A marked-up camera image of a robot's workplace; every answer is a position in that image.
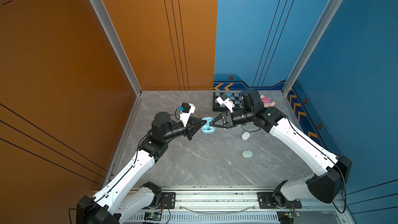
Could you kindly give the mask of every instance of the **pink stuffed toy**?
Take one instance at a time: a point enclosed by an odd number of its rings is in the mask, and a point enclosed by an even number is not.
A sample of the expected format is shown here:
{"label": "pink stuffed toy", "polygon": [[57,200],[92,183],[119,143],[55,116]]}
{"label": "pink stuffed toy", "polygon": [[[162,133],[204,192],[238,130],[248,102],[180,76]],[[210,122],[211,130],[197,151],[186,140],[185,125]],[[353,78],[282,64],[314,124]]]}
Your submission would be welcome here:
{"label": "pink stuffed toy", "polygon": [[261,95],[260,98],[261,98],[261,101],[264,103],[264,107],[275,106],[275,102],[271,102],[271,99],[266,98],[264,95]]}

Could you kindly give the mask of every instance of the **yellow chevron arrow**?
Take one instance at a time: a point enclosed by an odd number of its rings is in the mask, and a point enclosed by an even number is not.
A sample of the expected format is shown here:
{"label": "yellow chevron arrow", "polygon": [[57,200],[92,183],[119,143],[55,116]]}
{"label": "yellow chevron arrow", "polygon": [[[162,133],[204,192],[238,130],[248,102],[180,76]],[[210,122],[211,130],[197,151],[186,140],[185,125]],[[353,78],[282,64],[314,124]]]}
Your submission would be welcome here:
{"label": "yellow chevron arrow", "polygon": [[221,86],[223,83],[218,84],[214,89],[219,90],[218,87]]}
{"label": "yellow chevron arrow", "polygon": [[224,87],[224,89],[229,91],[228,88],[229,88],[230,86],[232,86],[232,85],[233,85],[233,83],[231,83],[231,84],[229,84],[228,86]]}
{"label": "yellow chevron arrow", "polygon": [[298,111],[298,116],[297,116],[297,118],[298,118],[298,121],[300,122],[300,116],[301,115],[304,115],[304,116],[307,116],[306,114],[305,114],[305,112],[300,112],[300,111]]}
{"label": "yellow chevron arrow", "polygon": [[301,107],[301,105],[299,103],[294,103],[293,105],[294,105],[293,112],[296,113],[296,107]]}
{"label": "yellow chevron arrow", "polygon": [[311,137],[311,136],[314,136],[314,137],[318,138],[318,136],[315,133],[308,132],[308,137]]}
{"label": "yellow chevron arrow", "polygon": [[292,98],[297,98],[295,95],[290,96],[290,104],[292,104]]}

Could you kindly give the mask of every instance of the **gray marble surface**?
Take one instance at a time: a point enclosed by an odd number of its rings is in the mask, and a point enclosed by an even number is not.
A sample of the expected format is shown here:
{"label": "gray marble surface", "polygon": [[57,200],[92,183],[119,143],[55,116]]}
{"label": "gray marble surface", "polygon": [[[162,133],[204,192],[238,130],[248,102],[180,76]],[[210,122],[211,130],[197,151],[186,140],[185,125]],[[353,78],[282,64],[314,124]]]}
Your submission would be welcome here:
{"label": "gray marble surface", "polygon": [[[174,113],[176,107],[187,102],[196,107],[194,117],[216,117],[220,112],[212,111],[212,93],[213,91],[144,91],[116,172],[132,158],[138,141],[150,129],[156,113]],[[287,99],[280,91],[261,91],[260,94],[275,101],[275,106],[299,126]],[[244,128],[257,129],[252,124]],[[277,138],[260,130],[252,132],[247,141],[242,141],[243,132],[238,126],[226,130],[217,128],[211,134],[199,130],[192,140],[178,137],[170,142],[165,154],[140,178],[137,185],[151,181],[161,187],[275,187],[283,180],[294,180],[312,173],[306,163]],[[241,154],[244,150],[251,150],[253,157],[243,158]]]}

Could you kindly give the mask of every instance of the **chessboard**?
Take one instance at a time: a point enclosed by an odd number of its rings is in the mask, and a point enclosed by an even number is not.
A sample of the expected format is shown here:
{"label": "chessboard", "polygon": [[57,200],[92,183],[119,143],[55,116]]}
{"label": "chessboard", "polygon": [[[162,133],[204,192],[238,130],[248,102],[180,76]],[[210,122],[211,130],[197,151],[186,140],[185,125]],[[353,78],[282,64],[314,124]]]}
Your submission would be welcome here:
{"label": "chessboard", "polygon": [[[216,100],[221,94],[223,94],[223,93],[220,93],[220,92],[213,93],[213,111],[215,111],[215,112],[228,111],[228,108],[224,104],[220,105]],[[230,93],[230,94],[232,94],[232,95],[229,97],[229,99],[235,104],[235,107],[233,107],[232,109],[234,111],[236,111],[236,110],[239,110],[240,108],[243,108],[241,105],[239,93]]]}

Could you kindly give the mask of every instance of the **metal bracket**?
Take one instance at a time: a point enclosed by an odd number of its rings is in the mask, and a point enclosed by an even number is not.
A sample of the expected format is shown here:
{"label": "metal bracket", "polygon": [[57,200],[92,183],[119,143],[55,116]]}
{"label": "metal bracket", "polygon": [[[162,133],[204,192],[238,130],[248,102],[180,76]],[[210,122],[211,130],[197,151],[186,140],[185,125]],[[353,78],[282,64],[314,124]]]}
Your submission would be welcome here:
{"label": "metal bracket", "polygon": [[169,209],[174,209],[174,207],[176,205],[176,193],[175,192],[162,192],[162,196],[160,197],[159,206],[152,208],[152,209],[162,209],[163,208],[162,200],[164,201],[164,205],[166,207],[168,207]]}
{"label": "metal bracket", "polygon": [[[273,192],[258,192],[257,193],[258,204],[260,205],[261,209],[278,208],[274,204],[274,199],[273,199],[272,195],[273,195]],[[291,204],[296,209],[302,208],[300,199],[292,201]]]}

